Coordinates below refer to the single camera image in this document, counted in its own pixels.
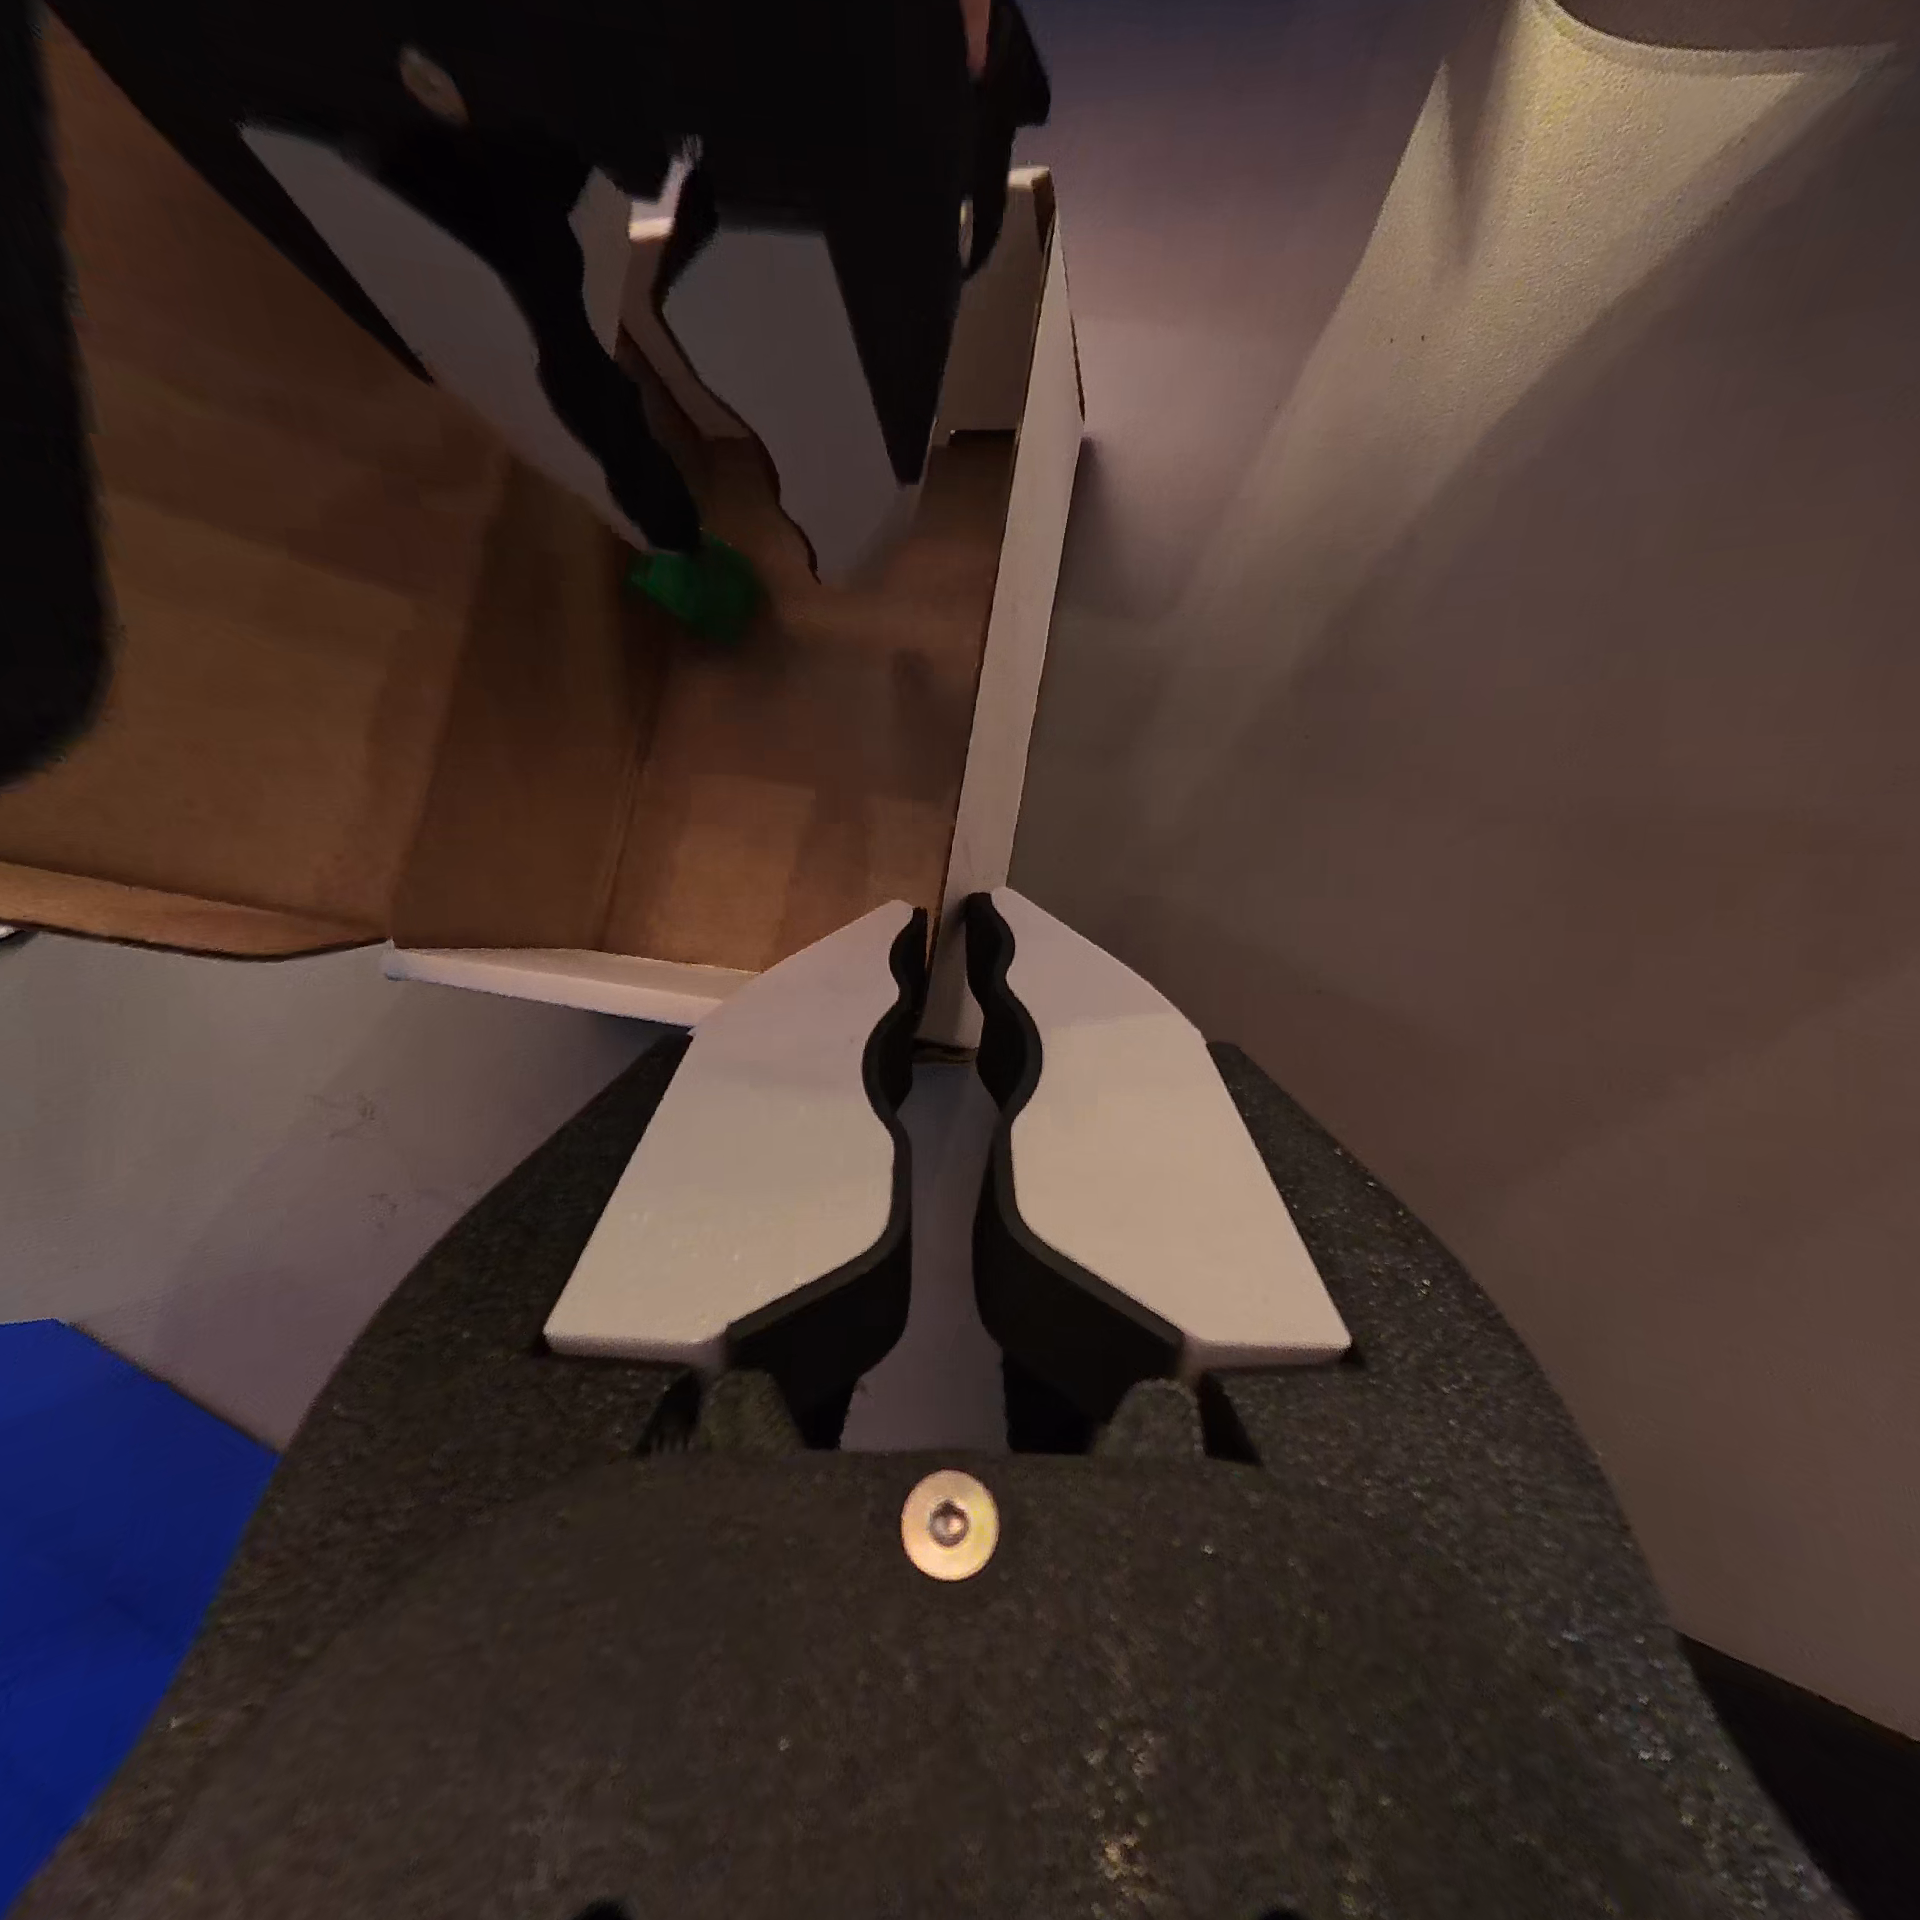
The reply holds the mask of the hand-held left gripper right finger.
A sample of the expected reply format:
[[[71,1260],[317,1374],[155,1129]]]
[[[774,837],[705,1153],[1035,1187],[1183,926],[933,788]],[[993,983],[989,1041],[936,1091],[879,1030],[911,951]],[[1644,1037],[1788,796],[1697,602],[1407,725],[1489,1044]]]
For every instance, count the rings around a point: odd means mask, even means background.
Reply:
[[[1227,1377],[1340,1365],[1352,1335],[1201,1030],[1021,894],[966,901],[993,1127],[974,1295],[1008,1444],[1084,1453],[1140,1386],[1246,1453]]]

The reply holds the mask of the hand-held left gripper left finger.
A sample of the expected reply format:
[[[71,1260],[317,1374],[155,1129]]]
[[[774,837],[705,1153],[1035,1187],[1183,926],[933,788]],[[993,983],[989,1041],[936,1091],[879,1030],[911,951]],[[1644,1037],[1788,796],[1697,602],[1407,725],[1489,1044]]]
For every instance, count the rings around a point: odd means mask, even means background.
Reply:
[[[901,1109],[926,991],[928,913],[894,901],[696,1021],[547,1348],[763,1374],[801,1442],[837,1449],[909,1309]]]

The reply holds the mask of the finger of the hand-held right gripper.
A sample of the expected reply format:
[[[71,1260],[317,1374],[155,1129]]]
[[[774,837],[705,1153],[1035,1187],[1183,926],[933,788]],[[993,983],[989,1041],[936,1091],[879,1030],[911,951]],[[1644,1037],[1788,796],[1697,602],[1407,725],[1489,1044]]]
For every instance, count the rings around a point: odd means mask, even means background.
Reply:
[[[696,441],[757,446],[825,586],[871,578],[907,525],[825,238],[771,209],[701,214],[672,161],[629,206],[619,323]]]
[[[447,130],[350,153],[241,139],[449,397],[511,458],[639,548],[695,554],[701,515],[615,348],[632,199],[571,161],[479,153]]]

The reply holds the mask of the green cube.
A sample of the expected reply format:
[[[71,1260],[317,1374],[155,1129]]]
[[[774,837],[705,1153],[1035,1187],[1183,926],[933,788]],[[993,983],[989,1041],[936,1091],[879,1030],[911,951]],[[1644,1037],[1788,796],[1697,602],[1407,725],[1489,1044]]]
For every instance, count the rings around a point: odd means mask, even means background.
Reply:
[[[705,534],[687,554],[639,550],[623,586],[696,639],[733,643],[755,623],[763,587],[757,566],[729,542]]]

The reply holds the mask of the white cardboard box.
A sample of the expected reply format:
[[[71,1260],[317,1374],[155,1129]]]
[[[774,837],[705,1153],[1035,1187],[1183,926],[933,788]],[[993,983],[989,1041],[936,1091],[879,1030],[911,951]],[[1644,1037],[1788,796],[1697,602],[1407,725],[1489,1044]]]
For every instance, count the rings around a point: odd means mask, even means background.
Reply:
[[[749,974],[941,905],[997,586],[1055,580],[1012,884],[1470,1269],[1683,1635],[1915,1735],[1915,4],[1023,4],[1072,361],[828,591],[616,607],[598,517],[28,4],[109,684],[4,793],[4,1306],[284,1439],[397,1258],[159,1199],[269,958]],[[1072,497],[1015,458],[1084,422]]]

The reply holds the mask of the blue plastic bin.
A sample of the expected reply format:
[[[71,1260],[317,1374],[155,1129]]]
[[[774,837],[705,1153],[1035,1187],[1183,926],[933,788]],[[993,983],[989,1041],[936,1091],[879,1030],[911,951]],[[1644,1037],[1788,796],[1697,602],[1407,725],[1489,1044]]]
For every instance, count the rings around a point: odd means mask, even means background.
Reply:
[[[278,1465],[57,1319],[3,1326],[3,1906],[97,1801]]]

